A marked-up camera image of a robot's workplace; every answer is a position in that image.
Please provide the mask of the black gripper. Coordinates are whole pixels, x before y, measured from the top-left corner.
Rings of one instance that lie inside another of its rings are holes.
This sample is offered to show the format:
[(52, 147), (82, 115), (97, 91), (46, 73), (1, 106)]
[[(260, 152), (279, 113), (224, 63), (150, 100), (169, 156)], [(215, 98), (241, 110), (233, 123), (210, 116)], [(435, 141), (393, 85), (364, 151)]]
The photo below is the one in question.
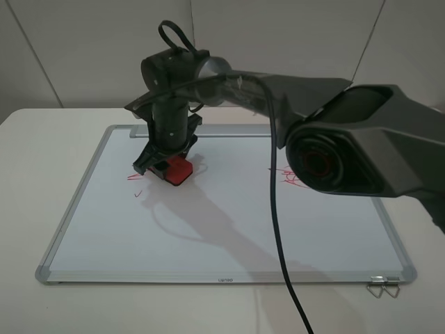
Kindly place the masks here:
[(163, 160), (164, 153), (185, 155), (194, 144), (195, 130), (202, 124), (202, 117), (194, 113), (188, 116), (189, 102), (173, 97), (152, 105), (154, 135), (153, 144), (147, 144), (133, 162), (133, 169), (140, 175), (152, 167), (152, 172), (161, 180), (168, 178), (170, 164)]

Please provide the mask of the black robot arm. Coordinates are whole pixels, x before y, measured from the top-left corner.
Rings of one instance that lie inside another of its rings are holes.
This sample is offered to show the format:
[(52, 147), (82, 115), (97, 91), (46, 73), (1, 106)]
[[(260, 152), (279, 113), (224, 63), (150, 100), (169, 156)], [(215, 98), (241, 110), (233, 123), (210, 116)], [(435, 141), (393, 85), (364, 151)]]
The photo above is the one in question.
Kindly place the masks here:
[(127, 109), (147, 123), (134, 162), (148, 168), (186, 154), (201, 118), (190, 103), (223, 102), (267, 117), (273, 147), (309, 188), (352, 196), (416, 198), (444, 227), (444, 114), (395, 85), (358, 85), (237, 71), (208, 51), (172, 48), (144, 59), (147, 93)]

